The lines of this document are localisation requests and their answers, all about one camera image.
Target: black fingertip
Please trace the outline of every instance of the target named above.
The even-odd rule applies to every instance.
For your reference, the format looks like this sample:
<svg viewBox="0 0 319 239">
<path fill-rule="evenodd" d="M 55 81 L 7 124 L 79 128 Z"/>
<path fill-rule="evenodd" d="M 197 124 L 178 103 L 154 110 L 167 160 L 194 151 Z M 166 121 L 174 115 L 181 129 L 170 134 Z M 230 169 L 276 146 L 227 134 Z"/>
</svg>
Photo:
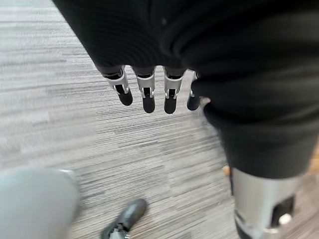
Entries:
<svg viewBox="0 0 319 239">
<path fill-rule="evenodd" d="M 188 100 L 187 100 L 187 108 L 190 110 L 190 111 L 195 111 L 198 109 L 200 105 L 200 97 L 192 97 L 192 96 L 189 96 L 188 97 Z"/>
<path fill-rule="evenodd" d="M 152 113 L 155 110 L 154 97 L 150 98 L 149 95 L 146 95 L 146 97 L 143 98 L 143 108 L 146 113 Z"/>
<path fill-rule="evenodd" d="M 130 89 L 129 89 L 129 92 L 127 94 L 124 94 L 124 93 L 119 94 L 119 98 L 120 98 L 120 101 L 122 102 L 122 104 L 125 106 L 129 106 L 133 102 L 133 96 L 132 96 Z"/>
<path fill-rule="evenodd" d="M 176 99 L 170 96 L 169 99 L 165 98 L 164 110 L 167 114 L 173 114 L 176 110 Z"/>
</svg>

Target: robotic hand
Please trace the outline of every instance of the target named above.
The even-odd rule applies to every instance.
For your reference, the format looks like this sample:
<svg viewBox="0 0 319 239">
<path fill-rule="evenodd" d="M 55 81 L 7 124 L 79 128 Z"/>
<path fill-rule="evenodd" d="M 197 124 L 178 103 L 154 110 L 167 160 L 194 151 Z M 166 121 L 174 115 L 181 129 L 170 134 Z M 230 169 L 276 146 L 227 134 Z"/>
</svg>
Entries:
<svg viewBox="0 0 319 239">
<path fill-rule="evenodd" d="M 141 91 L 143 108 L 146 113 L 152 113 L 155 110 L 155 67 L 133 67 L 133 70 Z M 129 106 L 133 102 L 133 97 L 125 74 L 124 66 L 105 67 L 100 69 L 100 71 L 111 87 L 119 95 L 120 101 L 125 106 Z M 164 67 L 164 110 L 167 114 L 175 112 L 176 100 L 184 73 L 185 69 L 183 68 Z M 190 91 L 187 101 L 188 109 L 194 111 L 199 107 L 199 104 L 200 98 L 196 97 L 193 92 Z"/>
<path fill-rule="evenodd" d="M 53 1 L 124 105 L 123 65 L 133 66 L 148 113 L 154 66 L 165 66 L 169 114 L 184 69 L 198 73 L 188 108 L 211 99 L 204 113 L 232 168 L 238 234 L 279 237 L 319 132 L 319 2 Z"/>
</svg>

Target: silver metal cylinder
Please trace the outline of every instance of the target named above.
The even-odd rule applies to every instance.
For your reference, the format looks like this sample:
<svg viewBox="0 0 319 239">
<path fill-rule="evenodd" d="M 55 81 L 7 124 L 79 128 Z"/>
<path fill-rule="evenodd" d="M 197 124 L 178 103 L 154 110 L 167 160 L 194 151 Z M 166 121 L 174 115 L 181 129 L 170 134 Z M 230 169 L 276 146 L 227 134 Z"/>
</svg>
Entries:
<svg viewBox="0 0 319 239">
<path fill-rule="evenodd" d="M 166 74 L 164 75 L 164 91 L 166 99 L 169 99 L 169 90 L 175 90 L 174 99 L 177 98 L 182 79 L 183 76 L 177 79 L 172 79 L 169 78 Z"/>
<path fill-rule="evenodd" d="M 233 193 L 235 198 L 235 221 L 251 239 L 280 238 L 280 229 L 289 222 L 279 218 L 273 226 L 274 209 L 281 202 L 293 197 L 300 184 L 301 176 L 288 179 L 255 177 L 233 168 Z"/>
<path fill-rule="evenodd" d="M 118 79 L 110 79 L 108 77 L 105 77 L 107 79 L 107 81 L 109 82 L 109 84 L 112 86 L 112 88 L 117 92 L 117 94 L 119 95 L 120 92 L 118 92 L 118 90 L 116 89 L 117 85 L 121 85 L 123 87 L 124 93 L 127 94 L 129 92 L 129 82 L 128 79 L 126 77 L 126 73 L 124 68 L 122 68 L 122 75 L 121 77 L 119 77 Z"/>
<path fill-rule="evenodd" d="M 141 91 L 142 97 L 145 98 L 145 94 L 144 94 L 144 88 L 150 88 L 150 98 L 154 97 L 154 89 L 155 89 L 155 76 L 154 74 L 152 74 L 150 77 L 139 77 L 136 76 L 137 81 L 138 81 L 138 85 L 139 85 L 139 89 Z"/>
</svg>

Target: robotic finger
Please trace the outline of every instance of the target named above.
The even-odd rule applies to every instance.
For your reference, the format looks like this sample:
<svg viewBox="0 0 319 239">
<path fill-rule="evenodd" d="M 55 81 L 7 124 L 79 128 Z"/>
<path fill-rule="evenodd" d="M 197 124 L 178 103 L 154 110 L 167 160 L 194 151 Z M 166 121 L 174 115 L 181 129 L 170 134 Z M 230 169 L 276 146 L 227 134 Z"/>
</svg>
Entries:
<svg viewBox="0 0 319 239">
<path fill-rule="evenodd" d="M 195 81 L 197 78 L 198 78 L 198 73 L 195 72 L 192 82 Z M 200 97 L 196 96 L 194 92 L 190 89 L 188 100 L 187 100 L 187 108 L 190 111 L 195 111 L 199 107 L 199 105 L 200 105 Z"/>
<path fill-rule="evenodd" d="M 175 112 L 176 99 L 185 71 L 186 69 L 164 67 L 164 110 L 167 114 L 173 114 Z"/>
<path fill-rule="evenodd" d="M 107 67 L 99 70 L 103 77 L 107 79 L 109 84 L 119 95 L 122 104 L 125 106 L 131 105 L 133 97 L 125 74 L 124 66 Z"/>
<path fill-rule="evenodd" d="M 139 89 L 143 99 L 143 108 L 146 113 L 155 110 L 154 89 L 155 89 L 155 67 L 139 68 L 132 67 L 138 81 Z"/>
</svg>

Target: black sleeve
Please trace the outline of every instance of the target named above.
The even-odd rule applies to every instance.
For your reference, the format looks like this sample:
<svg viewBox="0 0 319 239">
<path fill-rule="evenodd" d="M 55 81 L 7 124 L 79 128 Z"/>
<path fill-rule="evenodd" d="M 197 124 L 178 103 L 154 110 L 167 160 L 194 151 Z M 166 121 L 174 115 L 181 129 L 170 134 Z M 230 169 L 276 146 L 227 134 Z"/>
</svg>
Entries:
<svg viewBox="0 0 319 239">
<path fill-rule="evenodd" d="M 211 99 L 232 166 L 304 173 L 319 131 L 319 1 L 154 0 L 150 16 L 161 50 L 200 74 L 192 90 Z"/>
</svg>

